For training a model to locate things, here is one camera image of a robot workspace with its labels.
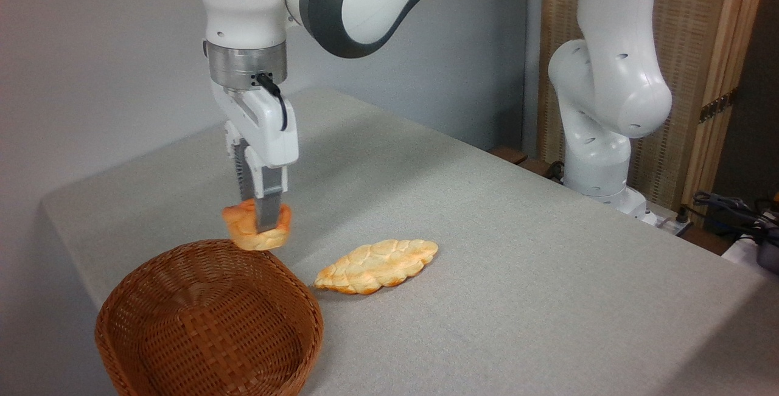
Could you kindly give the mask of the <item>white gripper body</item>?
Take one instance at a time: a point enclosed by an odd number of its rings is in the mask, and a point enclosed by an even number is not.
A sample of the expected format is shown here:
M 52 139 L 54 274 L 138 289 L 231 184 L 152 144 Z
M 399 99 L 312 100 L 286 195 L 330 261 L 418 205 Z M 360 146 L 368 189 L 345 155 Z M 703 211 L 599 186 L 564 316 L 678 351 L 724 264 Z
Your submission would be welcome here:
M 286 99 L 280 100 L 264 88 L 231 90 L 214 81 L 211 90 L 228 118 L 226 132 L 232 144 L 246 140 L 267 168 L 292 165 L 298 160 L 295 111 Z

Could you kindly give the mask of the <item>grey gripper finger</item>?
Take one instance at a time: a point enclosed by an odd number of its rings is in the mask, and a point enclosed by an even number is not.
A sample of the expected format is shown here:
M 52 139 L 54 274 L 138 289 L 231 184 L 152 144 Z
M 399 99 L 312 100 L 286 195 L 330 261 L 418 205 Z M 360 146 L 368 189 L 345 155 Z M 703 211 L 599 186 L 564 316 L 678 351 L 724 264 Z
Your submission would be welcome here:
M 256 210 L 256 229 L 263 233 L 276 228 L 283 193 L 288 190 L 287 167 L 264 166 L 258 155 L 250 156 L 250 174 Z
M 228 157 L 236 170 L 237 186 L 241 200 L 251 200 L 255 196 L 251 168 L 246 161 L 246 149 L 250 146 L 231 121 L 225 122 L 225 140 Z

